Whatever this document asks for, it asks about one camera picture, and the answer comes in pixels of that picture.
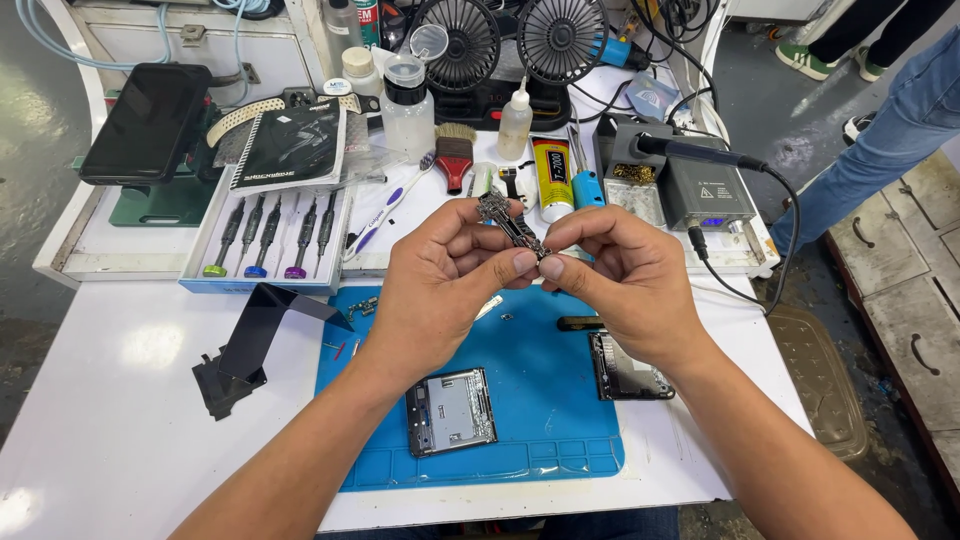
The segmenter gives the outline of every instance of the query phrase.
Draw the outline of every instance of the blue silicone mat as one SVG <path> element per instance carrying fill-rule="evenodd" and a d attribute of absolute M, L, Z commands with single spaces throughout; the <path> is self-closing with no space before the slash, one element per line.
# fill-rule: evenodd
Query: blue silicone mat
<path fill-rule="evenodd" d="M 378 296 L 380 287 L 343 287 L 330 304 Z M 579 300 L 532 286 L 502 290 L 503 303 L 473 323 L 456 355 L 437 373 L 486 368 L 497 442 L 416 458 L 410 454 L 406 406 L 400 398 L 373 432 L 340 491 L 367 491 L 503 481 L 609 477 L 623 464 L 613 402 L 597 398 L 587 333 L 558 331 L 565 315 L 593 315 Z M 510 320 L 500 316 L 513 315 Z M 324 325 L 317 389 L 343 370 L 356 339 L 376 316 L 353 313 L 349 332 Z M 357 391 L 373 391 L 358 388 Z"/>

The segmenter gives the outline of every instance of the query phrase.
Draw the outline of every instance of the fan grille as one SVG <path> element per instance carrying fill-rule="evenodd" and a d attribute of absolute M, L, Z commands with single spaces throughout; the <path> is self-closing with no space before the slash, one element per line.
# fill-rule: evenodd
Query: fan grille
<path fill-rule="evenodd" d="M 532 0 L 520 13 L 516 50 L 535 79 L 568 85 L 600 62 L 608 24 L 600 0 Z"/>
<path fill-rule="evenodd" d="M 500 33 L 486 6 L 477 0 L 430 0 L 413 28 L 423 24 L 439 24 L 449 37 L 444 55 L 426 64 L 431 86 L 468 92 L 489 79 L 500 57 Z"/>

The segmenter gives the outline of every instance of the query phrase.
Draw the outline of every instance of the person's leg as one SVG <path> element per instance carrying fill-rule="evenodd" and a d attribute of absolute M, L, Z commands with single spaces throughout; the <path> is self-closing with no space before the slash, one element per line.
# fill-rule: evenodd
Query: person's leg
<path fill-rule="evenodd" d="M 867 60 L 880 67 L 890 67 L 953 5 L 954 0 L 908 0 L 890 19 L 880 39 L 874 41 Z"/>
<path fill-rule="evenodd" d="M 319 532 L 313 540 L 440 540 L 440 527 L 368 528 L 343 532 Z"/>
<path fill-rule="evenodd" d="M 839 60 L 876 30 L 901 3 L 902 0 L 856 0 L 822 36 L 810 43 L 810 54 L 823 63 Z"/>
<path fill-rule="evenodd" d="M 678 540 L 677 506 L 550 516 L 540 540 Z"/>
<path fill-rule="evenodd" d="M 800 195 L 797 248 L 960 134 L 960 25 L 907 61 L 873 123 Z M 793 209 L 770 228 L 786 253 Z"/>

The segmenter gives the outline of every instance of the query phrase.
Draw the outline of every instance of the forearm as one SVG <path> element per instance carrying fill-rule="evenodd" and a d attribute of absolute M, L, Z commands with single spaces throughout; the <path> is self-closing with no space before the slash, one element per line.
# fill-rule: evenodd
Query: forearm
<path fill-rule="evenodd" d="M 790 420 L 712 340 L 695 348 L 697 363 L 669 376 L 764 537 L 915 538 L 870 485 Z"/>
<path fill-rule="evenodd" d="M 361 350 L 171 538 L 312 538 L 353 461 L 408 386 L 369 367 L 365 354 L 378 353 Z"/>

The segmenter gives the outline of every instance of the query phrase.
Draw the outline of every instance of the drawer handle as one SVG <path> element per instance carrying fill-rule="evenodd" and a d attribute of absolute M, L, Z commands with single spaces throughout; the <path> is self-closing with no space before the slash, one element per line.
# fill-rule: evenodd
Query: drawer handle
<path fill-rule="evenodd" d="M 930 375 L 937 376 L 940 375 L 940 370 L 935 367 L 930 367 L 926 365 L 924 359 L 920 356 L 920 351 L 917 350 L 917 342 L 920 341 L 920 335 L 918 333 L 913 334 L 912 339 L 910 339 L 910 350 L 913 351 L 913 356 L 916 357 L 917 361 L 920 362 L 920 365 L 930 370 Z"/>
<path fill-rule="evenodd" d="M 860 225 L 860 216 L 856 216 L 853 219 L 853 233 L 856 234 L 856 237 L 859 238 L 861 242 L 867 244 L 868 248 L 874 249 L 874 246 L 876 246 L 876 244 L 863 237 L 863 233 L 860 231 L 860 228 L 858 227 L 859 225 Z"/>

